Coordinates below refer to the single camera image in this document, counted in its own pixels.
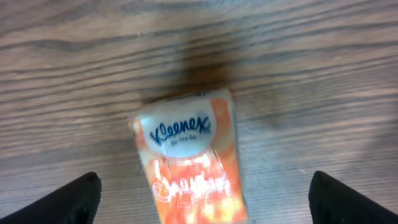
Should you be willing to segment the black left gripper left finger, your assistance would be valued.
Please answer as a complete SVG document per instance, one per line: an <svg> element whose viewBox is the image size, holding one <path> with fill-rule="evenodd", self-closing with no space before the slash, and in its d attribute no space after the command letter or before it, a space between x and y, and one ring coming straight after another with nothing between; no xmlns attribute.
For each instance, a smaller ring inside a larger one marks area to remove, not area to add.
<svg viewBox="0 0 398 224"><path fill-rule="evenodd" d="M38 201L1 218L4 224L92 224L101 201L101 179L88 172Z"/></svg>

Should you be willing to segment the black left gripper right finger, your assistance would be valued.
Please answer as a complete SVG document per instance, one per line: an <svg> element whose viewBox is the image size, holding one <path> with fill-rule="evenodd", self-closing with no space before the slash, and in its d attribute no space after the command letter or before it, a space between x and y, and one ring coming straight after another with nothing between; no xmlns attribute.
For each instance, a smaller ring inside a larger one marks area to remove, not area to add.
<svg viewBox="0 0 398 224"><path fill-rule="evenodd" d="M319 170L308 200L313 224L397 224L397 214Z"/></svg>

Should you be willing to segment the orange Kleenex tissue pack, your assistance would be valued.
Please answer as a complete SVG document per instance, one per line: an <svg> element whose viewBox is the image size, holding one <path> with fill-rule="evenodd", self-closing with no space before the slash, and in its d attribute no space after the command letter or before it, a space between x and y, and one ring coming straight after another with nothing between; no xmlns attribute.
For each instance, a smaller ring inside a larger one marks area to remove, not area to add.
<svg viewBox="0 0 398 224"><path fill-rule="evenodd" d="M146 105L129 127L161 223L248 222L229 90Z"/></svg>

